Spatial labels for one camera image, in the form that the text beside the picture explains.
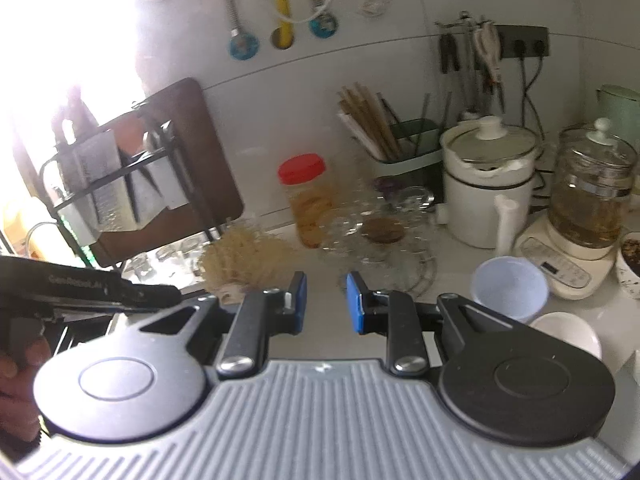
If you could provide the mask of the person left hand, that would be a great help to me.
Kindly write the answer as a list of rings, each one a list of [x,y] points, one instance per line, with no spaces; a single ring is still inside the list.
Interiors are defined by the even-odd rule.
[[[39,434],[34,380],[50,357],[50,346],[43,337],[25,350],[27,365],[22,370],[9,356],[1,355],[1,429],[17,440],[32,442]]]

